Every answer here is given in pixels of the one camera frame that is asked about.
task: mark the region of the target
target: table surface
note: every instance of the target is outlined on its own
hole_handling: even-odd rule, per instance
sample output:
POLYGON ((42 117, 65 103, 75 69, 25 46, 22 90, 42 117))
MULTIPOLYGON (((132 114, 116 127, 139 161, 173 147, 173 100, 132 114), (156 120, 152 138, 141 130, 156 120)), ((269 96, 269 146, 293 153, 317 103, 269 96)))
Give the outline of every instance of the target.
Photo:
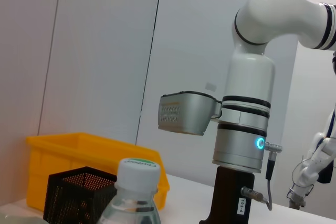
MULTIPOLYGON (((162 224, 198 224, 210 212, 214 188, 190 180, 168 175, 171 190, 167 194, 166 206, 160 211, 162 224)), ((40 211, 27 207, 26 200, 20 200, 0 207, 8 215, 42 216, 40 211)), ((253 201, 249 224, 336 224, 327 219, 306 212, 273 204, 273 211, 266 205, 253 201)))

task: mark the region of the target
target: yellow crate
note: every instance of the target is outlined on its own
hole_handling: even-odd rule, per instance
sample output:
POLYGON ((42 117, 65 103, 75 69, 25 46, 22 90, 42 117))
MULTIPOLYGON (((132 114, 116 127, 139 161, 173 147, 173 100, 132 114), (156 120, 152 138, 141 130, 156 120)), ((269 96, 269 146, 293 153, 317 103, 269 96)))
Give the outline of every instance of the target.
POLYGON ((87 133, 30 136, 27 143, 32 147, 27 194, 30 207, 43 211, 50 174, 84 166, 117 174, 120 160, 135 157, 160 165, 160 181, 154 200, 159 210, 164 208, 170 186, 157 151, 87 133))

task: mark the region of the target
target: black mesh basket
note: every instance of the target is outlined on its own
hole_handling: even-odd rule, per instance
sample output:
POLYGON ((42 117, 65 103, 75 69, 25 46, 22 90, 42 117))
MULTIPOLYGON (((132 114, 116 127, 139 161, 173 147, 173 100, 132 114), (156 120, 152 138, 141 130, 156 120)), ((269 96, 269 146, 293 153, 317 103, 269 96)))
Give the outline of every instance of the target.
POLYGON ((96 224, 116 195, 116 175, 90 167, 49 176, 43 219, 50 224, 96 224))

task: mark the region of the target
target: bottle cap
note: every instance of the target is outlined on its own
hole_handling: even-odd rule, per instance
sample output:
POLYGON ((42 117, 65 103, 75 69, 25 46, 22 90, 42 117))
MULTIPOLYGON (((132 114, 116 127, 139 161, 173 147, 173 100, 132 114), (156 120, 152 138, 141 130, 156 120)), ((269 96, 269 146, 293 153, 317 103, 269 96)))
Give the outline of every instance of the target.
POLYGON ((137 193, 156 193, 160 166, 150 160, 125 158, 119 162, 116 187, 137 193))

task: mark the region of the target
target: blue led light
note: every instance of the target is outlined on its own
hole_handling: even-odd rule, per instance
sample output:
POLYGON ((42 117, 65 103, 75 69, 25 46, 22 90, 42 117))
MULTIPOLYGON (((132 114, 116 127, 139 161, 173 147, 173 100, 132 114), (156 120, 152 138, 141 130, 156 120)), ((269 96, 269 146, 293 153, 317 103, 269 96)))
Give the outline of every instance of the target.
POLYGON ((258 138, 257 140, 257 147, 258 149, 263 149, 264 148, 264 144, 265 144, 265 140, 261 137, 261 138, 258 138))

